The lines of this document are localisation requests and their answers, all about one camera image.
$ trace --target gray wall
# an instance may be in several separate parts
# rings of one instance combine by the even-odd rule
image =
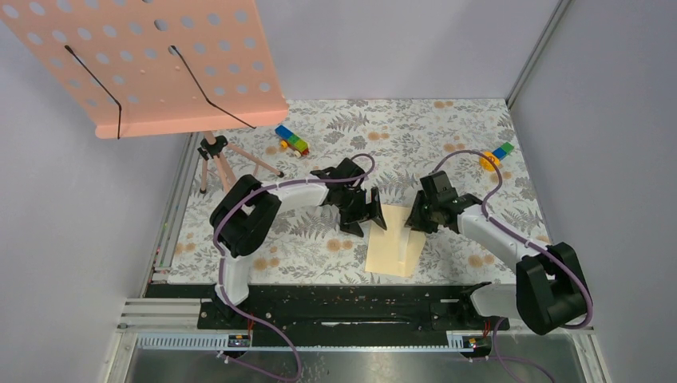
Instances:
[[[507,97],[557,0],[258,0],[285,95]]]
[[[674,381],[677,2],[575,2],[513,117],[614,382]]]
[[[0,381],[95,381],[138,294],[182,136],[99,140],[0,23]]]

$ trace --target pink perforated board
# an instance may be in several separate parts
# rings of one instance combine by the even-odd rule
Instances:
[[[254,126],[288,106],[255,0],[0,0],[0,17],[97,125],[117,136],[117,105],[64,49],[69,45],[122,103],[121,137]]]

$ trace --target hole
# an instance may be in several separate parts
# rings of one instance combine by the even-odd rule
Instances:
[[[223,50],[224,52],[227,52],[231,50],[231,43],[225,40],[221,40],[219,41],[219,48],[221,48],[221,50]]]
[[[2,6],[2,11],[5,12],[8,18],[19,17],[19,12],[13,6]]]
[[[183,16],[181,18],[181,24],[186,28],[192,28],[193,26],[195,26],[195,23],[192,22],[192,19],[188,16]]]
[[[218,14],[207,15],[207,20],[209,21],[209,24],[212,24],[213,26],[218,26],[221,23],[221,18]]]
[[[256,47],[256,40],[254,40],[254,38],[245,38],[244,46],[248,47],[249,49],[253,49]]]
[[[132,30],[133,34],[141,34],[144,31],[143,29],[141,29],[141,26],[136,24],[135,22],[130,22],[129,28]]]
[[[245,12],[243,10],[237,10],[235,12],[235,20],[237,20],[238,22],[247,21],[247,12]]]
[[[63,61],[59,60],[56,57],[50,58],[49,62],[52,63],[52,65],[56,66],[57,68],[63,68]]]
[[[28,34],[28,39],[35,45],[42,45],[42,39],[40,38],[40,36],[34,34],[33,32]]]
[[[97,53],[97,60],[98,60],[101,64],[108,64],[108,63],[110,63],[110,60],[108,59],[108,56],[106,56],[106,55],[103,54],[103,53]]]
[[[122,57],[122,60],[125,61],[131,61],[134,59],[134,56],[132,56],[132,54],[130,52],[127,52],[126,50],[120,52],[120,57]]]
[[[65,35],[63,34],[63,32],[61,32],[60,30],[53,30],[52,31],[52,37],[54,38],[54,40],[59,41],[59,42],[68,41],[68,39],[65,38]]]
[[[77,34],[80,35],[82,40],[91,40],[92,39],[92,34],[88,30],[86,30],[85,28],[78,28]]]
[[[195,51],[199,54],[207,53],[207,47],[205,47],[201,42],[196,42],[192,47],[195,48]]]
[[[146,53],[146,57],[148,57],[148,58],[151,58],[151,59],[157,58],[157,52],[154,49],[148,48],[144,51],[144,53]]]
[[[167,26],[167,22],[161,18],[158,18],[153,24],[155,24],[155,28],[157,30],[165,31],[169,29],[169,26]]]
[[[104,26],[104,33],[109,38],[114,38],[117,36],[117,31],[112,26]]]
[[[36,2],[31,2],[28,7],[30,10],[33,11],[34,14],[38,14],[40,16],[45,16],[45,8],[42,8],[40,4],[37,4]]]
[[[73,12],[73,7],[70,6],[68,0],[57,0],[57,6],[66,13]]]

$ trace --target yellow paper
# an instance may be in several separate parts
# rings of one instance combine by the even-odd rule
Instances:
[[[365,271],[410,277],[421,258],[426,234],[404,227],[410,207],[382,205],[387,231],[371,223]]]

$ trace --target leaf pattern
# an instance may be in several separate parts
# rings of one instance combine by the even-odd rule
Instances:
[[[303,178],[315,168],[336,166],[343,157],[360,152],[377,160],[364,187],[378,186],[383,203],[410,206],[428,174],[449,150],[494,150],[508,141],[515,150],[501,161],[504,187],[492,198],[493,213],[531,238],[546,235],[513,122],[503,100],[311,100],[290,101],[283,122],[310,145],[310,154],[296,158],[279,147],[269,128],[224,131],[230,142],[259,156],[285,173],[285,179]],[[252,173],[254,164],[225,152],[236,175]],[[212,245],[209,216],[223,199],[220,180],[209,162],[208,187],[200,194],[198,163],[188,197],[170,283],[214,283],[219,253]],[[496,184],[491,172],[472,156],[458,156],[443,166],[460,193],[484,196]],[[260,168],[262,182],[279,179]],[[370,226],[362,224],[364,238],[338,230],[335,207],[305,207],[278,214],[263,245],[249,255],[252,283],[477,283],[513,282],[512,272],[478,243],[451,231],[427,236],[414,274],[409,278],[364,271]]]

